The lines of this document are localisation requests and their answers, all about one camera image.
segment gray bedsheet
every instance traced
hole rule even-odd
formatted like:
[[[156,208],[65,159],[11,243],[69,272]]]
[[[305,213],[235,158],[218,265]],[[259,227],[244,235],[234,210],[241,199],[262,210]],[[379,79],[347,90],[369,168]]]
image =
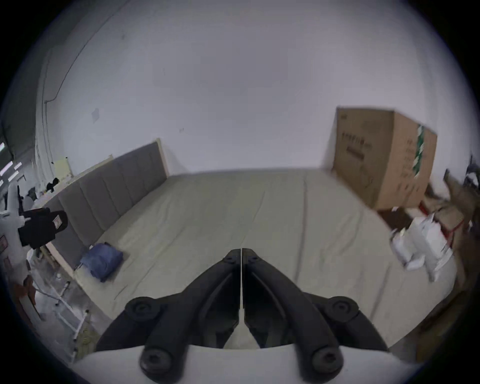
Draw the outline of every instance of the gray bedsheet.
[[[117,273],[100,283],[82,267],[75,277],[115,318],[132,298],[180,292],[231,249],[252,248],[302,290],[354,299],[392,345],[448,295],[456,267],[449,261],[430,283],[423,268],[403,270],[389,237],[379,216],[325,171],[176,176],[99,239],[125,252]]]

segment headboard panel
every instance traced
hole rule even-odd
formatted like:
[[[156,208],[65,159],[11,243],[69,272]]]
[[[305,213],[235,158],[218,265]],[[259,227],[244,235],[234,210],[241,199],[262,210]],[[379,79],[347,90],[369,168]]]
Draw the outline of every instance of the headboard panel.
[[[137,148],[75,180],[45,205],[69,224],[53,246],[74,269],[83,254],[134,204],[159,187],[166,169],[157,142]]]

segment floor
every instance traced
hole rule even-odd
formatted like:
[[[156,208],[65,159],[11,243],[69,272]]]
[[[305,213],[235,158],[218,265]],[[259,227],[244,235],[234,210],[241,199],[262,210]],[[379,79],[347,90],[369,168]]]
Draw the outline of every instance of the floor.
[[[98,338],[110,325],[111,320],[93,304],[62,268],[52,267],[44,258],[34,260],[31,264],[33,264],[32,276],[37,288],[36,309],[41,319],[35,324],[35,328],[41,341],[66,364],[93,352]],[[73,312],[62,302],[45,296],[39,291],[57,296],[67,281],[70,281],[70,284],[63,294],[63,299],[70,305]],[[61,318],[70,323],[73,328],[77,328],[85,310],[88,310],[88,316],[77,340],[74,341],[74,331]]]

